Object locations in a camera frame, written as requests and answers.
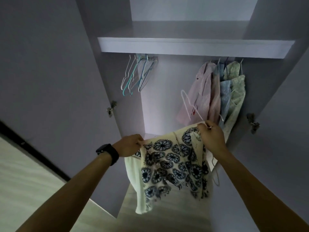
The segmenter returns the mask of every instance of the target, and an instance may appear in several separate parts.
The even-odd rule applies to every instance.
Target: forearm
[[[218,161],[260,231],[309,231],[306,222],[268,190],[231,153],[219,155]]]
[[[42,204],[17,231],[70,231],[111,162],[108,153],[97,156]]]

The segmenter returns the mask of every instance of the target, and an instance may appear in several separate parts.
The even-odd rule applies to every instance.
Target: pink garment
[[[219,124],[221,110],[221,99],[220,99],[220,75],[218,70],[215,69],[211,75],[211,101],[208,112],[208,120]]]
[[[203,120],[207,120],[208,117],[208,111],[211,101],[211,74],[214,71],[215,67],[216,65],[214,63],[205,63],[196,74],[196,79],[188,93],[190,103],[196,107]],[[189,118],[186,107],[183,104],[179,113],[176,116],[176,120],[185,126],[200,122],[201,118],[195,111],[195,109],[189,105],[188,98],[186,98],[184,102],[188,108],[191,119]]]

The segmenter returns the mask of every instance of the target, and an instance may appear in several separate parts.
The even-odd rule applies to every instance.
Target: person's right arm
[[[206,148],[224,168],[260,231],[309,231],[309,225],[254,177],[227,149],[223,131],[199,124]]]

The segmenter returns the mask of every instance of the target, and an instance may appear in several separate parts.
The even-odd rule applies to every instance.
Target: person's left arm
[[[112,146],[120,157],[128,157],[139,150],[139,141],[142,140],[140,135],[135,134],[122,138]],[[42,204],[17,232],[70,231],[111,163],[110,154],[99,154]]]

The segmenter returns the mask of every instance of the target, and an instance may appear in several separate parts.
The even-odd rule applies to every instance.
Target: black watch
[[[111,155],[112,157],[112,164],[115,164],[117,162],[117,160],[119,159],[119,154],[118,152],[116,151],[115,148],[112,147],[111,144],[104,144],[102,145],[101,147],[99,147],[95,152],[97,152],[97,154],[99,155],[100,153],[102,152],[107,152]]]

